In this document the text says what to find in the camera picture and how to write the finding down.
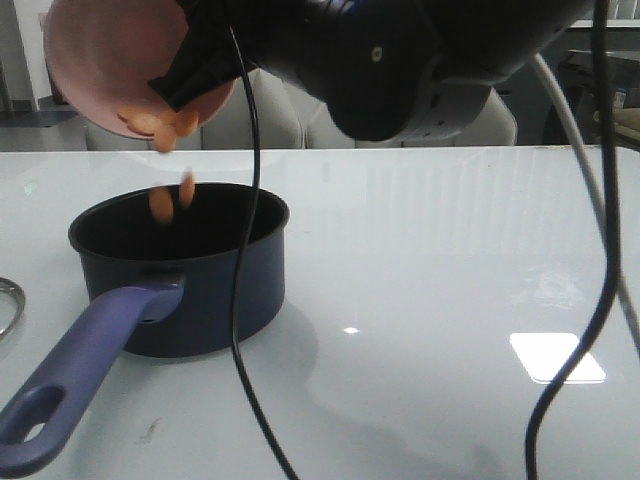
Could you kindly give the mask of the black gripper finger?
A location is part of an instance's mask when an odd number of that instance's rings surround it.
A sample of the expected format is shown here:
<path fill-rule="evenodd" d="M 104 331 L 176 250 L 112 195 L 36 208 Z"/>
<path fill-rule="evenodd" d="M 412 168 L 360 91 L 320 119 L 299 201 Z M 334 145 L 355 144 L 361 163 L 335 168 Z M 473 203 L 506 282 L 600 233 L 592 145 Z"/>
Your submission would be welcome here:
<path fill-rule="evenodd" d="M 238 53 L 250 55 L 247 31 L 189 29 L 166 72 L 147 85 L 178 111 L 199 97 L 239 78 Z"/>

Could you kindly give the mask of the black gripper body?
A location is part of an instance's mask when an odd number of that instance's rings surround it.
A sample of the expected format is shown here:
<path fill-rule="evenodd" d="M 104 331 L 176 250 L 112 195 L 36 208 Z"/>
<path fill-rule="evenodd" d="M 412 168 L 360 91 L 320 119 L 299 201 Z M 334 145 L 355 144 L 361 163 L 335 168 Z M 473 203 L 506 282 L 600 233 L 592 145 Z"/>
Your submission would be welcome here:
<path fill-rule="evenodd" d="M 247 31 L 255 65 L 324 102 L 357 140 L 416 123 L 435 37 L 416 1 L 184 1 L 188 30 Z"/>

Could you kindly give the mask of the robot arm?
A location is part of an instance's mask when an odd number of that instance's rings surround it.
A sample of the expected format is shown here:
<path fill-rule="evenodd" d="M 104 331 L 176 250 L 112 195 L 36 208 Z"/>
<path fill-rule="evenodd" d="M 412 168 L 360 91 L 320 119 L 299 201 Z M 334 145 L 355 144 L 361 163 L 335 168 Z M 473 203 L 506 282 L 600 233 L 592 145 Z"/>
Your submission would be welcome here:
<path fill-rule="evenodd" d="M 184 1 L 188 30 L 150 81 L 173 109 L 260 68 L 367 142 L 440 140 L 591 8 L 588 1 Z"/>

